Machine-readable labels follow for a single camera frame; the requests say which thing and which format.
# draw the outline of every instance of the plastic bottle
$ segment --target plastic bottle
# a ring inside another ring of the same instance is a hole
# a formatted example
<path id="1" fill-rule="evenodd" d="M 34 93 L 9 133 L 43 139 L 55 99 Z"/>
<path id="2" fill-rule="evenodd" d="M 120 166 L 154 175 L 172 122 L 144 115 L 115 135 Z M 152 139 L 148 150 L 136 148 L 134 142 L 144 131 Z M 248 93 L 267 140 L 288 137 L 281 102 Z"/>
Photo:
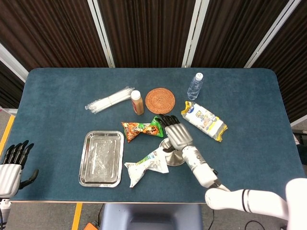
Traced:
<path id="1" fill-rule="evenodd" d="M 142 115 L 144 113 L 143 99 L 141 98 L 141 93 L 138 90 L 131 92 L 131 100 L 133 110 L 137 115 Z"/>
<path id="2" fill-rule="evenodd" d="M 190 100 L 195 100 L 201 91 L 203 74 L 197 73 L 193 80 L 191 81 L 190 87 L 188 89 L 188 98 Z"/>

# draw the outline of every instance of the gray floor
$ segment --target gray floor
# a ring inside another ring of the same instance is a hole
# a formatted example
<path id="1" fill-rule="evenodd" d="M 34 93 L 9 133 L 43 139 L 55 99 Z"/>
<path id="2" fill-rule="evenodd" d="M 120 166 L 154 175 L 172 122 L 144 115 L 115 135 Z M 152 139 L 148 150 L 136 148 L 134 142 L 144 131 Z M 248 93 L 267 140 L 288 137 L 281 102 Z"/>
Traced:
<path id="1" fill-rule="evenodd" d="M 4 132 L 9 116 L 0 112 L 0 138 Z M 20 229 L 71 229 L 75 204 L 46 204 L 46 203 L 14 203 L 7 225 L 7 230 Z M 83 230 L 88 222 L 98 221 L 101 204 L 83 204 L 79 229 Z M 212 210 L 202 205 L 204 230 L 208 229 L 212 220 Z M 280 230 L 286 221 L 236 210 L 216 210 L 215 221 L 211 230 L 243 230 L 250 220 L 259 221 L 266 230 Z M 258 224 L 251 223 L 247 230 L 262 229 Z"/>

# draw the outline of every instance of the robotic arm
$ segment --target robotic arm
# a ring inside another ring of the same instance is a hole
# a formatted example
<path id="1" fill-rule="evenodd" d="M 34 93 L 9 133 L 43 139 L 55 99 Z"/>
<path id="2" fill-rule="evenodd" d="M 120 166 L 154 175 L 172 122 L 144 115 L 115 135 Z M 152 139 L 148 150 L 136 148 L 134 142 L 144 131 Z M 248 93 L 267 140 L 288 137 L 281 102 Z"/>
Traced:
<path id="1" fill-rule="evenodd" d="M 287 201 L 269 191 L 241 189 L 230 192 L 221 184 L 215 171 L 204 160 L 200 152 L 192 145 L 193 139 L 185 126 L 175 116 L 160 115 L 157 121 L 165 128 L 172 143 L 170 152 L 181 150 L 182 156 L 191 168 L 199 183 L 208 188 L 205 201 L 212 209 L 237 209 L 250 213 L 274 216 L 288 220 L 288 230 L 306 229 L 304 224 L 307 206 L 307 179 L 291 180 L 286 186 Z"/>
<path id="2" fill-rule="evenodd" d="M 193 138 L 187 128 L 175 116 L 160 115 L 157 121 L 165 128 L 172 143 L 166 152 L 177 149 L 182 151 L 182 157 L 188 164 L 199 183 L 205 188 L 219 188 L 229 191 L 217 178 L 217 172 L 204 160 L 198 149 L 193 146 Z"/>
<path id="3" fill-rule="evenodd" d="M 37 178 L 38 169 L 34 170 L 33 175 L 26 181 L 21 182 L 21 173 L 28 158 L 28 154 L 34 144 L 28 140 L 16 146 L 10 146 L 0 165 L 0 230 L 5 229 L 10 210 L 10 198 L 15 196 L 18 190 L 23 189 Z"/>

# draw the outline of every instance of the brown curtain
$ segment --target brown curtain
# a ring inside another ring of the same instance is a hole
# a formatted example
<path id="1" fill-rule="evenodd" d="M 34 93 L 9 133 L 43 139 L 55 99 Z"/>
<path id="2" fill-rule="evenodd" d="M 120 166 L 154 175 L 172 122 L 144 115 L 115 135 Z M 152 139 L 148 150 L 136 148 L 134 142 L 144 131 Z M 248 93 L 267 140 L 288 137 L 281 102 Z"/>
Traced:
<path id="1" fill-rule="evenodd" d="M 0 42 L 27 69 L 108 67 L 86 0 L 0 0 Z"/>
<path id="2" fill-rule="evenodd" d="M 24 83 L 0 62 L 0 106 L 18 108 Z"/>
<path id="3" fill-rule="evenodd" d="M 195 0 L 100 0 L 116 67 L 181 67 Z"/>
<path id="4" fill-rule="evenodd" d="M 211 0 L 192 67 L 244 67 L 287 2 Z"/>
<path id="5" fill-rule="evenodd" d="M 290 122 L 307 114 L 307 1 L 301 1 L 253 67 L 272 69 Z"/>

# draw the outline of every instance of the metal tray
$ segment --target metal tray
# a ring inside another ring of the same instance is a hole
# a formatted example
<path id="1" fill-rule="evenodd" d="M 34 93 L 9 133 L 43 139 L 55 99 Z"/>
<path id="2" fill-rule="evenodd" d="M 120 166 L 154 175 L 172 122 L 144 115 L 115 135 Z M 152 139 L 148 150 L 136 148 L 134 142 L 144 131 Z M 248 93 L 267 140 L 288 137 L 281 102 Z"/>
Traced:
<path id="1" fill-rule="evenodd" d="M 169 138 L 165 138 L 163 141 L 161 141 L 159 145 L 159 147 L 163 147 L 165 149 L 168 149 L 171 146 L 172 144 Z M 178 150 L 174 150 L 172 152 L 166 152 L 165 159 L 166 159 L 167 165 L 169 166 L 179 166 L 184 163 L 184 159 L 182 157 L 182 151 L 178 151 Z"/>
<path id="2" fill-rule="evenodd" d="M 115 187 L 121 180 L 124 135 L 92 131 L 85 136 L 79 183 L 87 187 Z"/>

